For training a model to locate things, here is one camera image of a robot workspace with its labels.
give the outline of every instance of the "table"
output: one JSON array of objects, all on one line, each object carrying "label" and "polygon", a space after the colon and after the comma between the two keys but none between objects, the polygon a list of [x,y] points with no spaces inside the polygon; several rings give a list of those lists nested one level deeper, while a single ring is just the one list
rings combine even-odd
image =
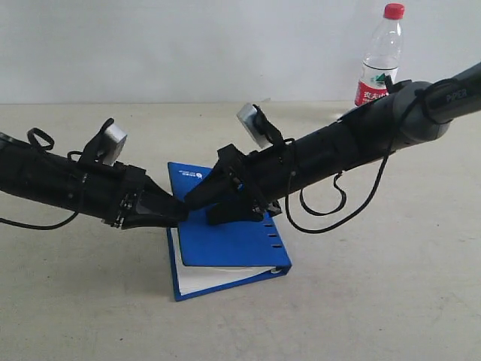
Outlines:
[{"label": "table", "polygon": [[[256,149],[242,104],[4,105],[0,131],[37,126],[54,152],[81,150],[113,117],[129,133],[120,159],[169,190],[168,161],[212,166],[234,143]],[[261,104],[286,138],[325,126],[352,104]],[[120,231],[91,217],[35,232],[0,226],[0,359],[475,360],[481,355],[479,114],[388,163],[371,205],[324,235],[276,219],[293,268],[286,277],[174,302],[163,229]],[[347,172],[347,211],[379,163]],[[313,208],[337,202],[331,181],[306,189]],[[67,211],[2,193],[0,217],[51,224]],[[292,201],[304,226],[312,218]]]}]

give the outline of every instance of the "white backdrop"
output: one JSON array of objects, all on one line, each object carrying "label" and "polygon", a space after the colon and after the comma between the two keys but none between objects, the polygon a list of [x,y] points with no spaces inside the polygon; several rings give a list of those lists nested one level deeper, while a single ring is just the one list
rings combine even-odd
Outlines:
[{"label": "white backdrop", "polygon": [[[0,103],[353,99],[382,0],[0,0]],[[399,78],[479,61],[479,0],[406,0]]]}]

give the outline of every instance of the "black strap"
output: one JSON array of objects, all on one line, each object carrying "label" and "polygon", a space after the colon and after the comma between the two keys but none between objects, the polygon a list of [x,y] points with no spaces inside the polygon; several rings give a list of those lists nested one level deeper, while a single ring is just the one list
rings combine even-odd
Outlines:
[{"label": "black strap", "polygon": [[[41,145],[37,137],[39,137],[43,141],[46,141],[47,145]],[[53,138],[39,128],[30,129],[27,132],[27,138],[29,139],[29,143],[37,150],[41,150],[41,151],[52,150],[53,145],[55,145],[55,141],[53,140]]]}]

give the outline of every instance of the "white logo on binder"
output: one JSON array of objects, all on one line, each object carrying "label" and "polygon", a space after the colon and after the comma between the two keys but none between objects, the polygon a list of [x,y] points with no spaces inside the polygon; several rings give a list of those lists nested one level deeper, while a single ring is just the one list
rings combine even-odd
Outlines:
[{"label": "white logo on binder", "polygon": [[202,173],[195,173],[194,171],[179,171],[179,173],[187,177],[202,178]]}]

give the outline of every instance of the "blue binder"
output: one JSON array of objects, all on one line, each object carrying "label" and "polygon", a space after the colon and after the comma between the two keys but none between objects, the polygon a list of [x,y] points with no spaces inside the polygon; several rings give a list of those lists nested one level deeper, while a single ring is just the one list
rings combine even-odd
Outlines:
[{"label": "blue binder", "polygon": [[[210,170],[168,163],[172,193],[182,200]],[[262,222],[209,226],[201,209],[167,235],[176,301],[284,276],[292,266],[268,214]]]}]

